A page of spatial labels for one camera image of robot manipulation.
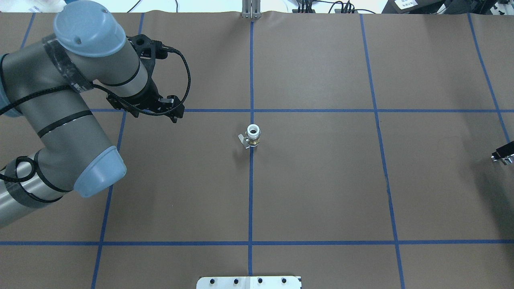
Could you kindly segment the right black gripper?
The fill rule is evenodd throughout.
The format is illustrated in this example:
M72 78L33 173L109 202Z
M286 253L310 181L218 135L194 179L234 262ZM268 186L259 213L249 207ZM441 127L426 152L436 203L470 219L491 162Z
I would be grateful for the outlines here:
M176 95L161 97L154 81L149 78L144 86L137 84L134 79L120 86L108 86L106 97L110 105L116 110L125 110L138 117L140 114L148 116L166 116L172 123L177 123L185 113L185 106Z

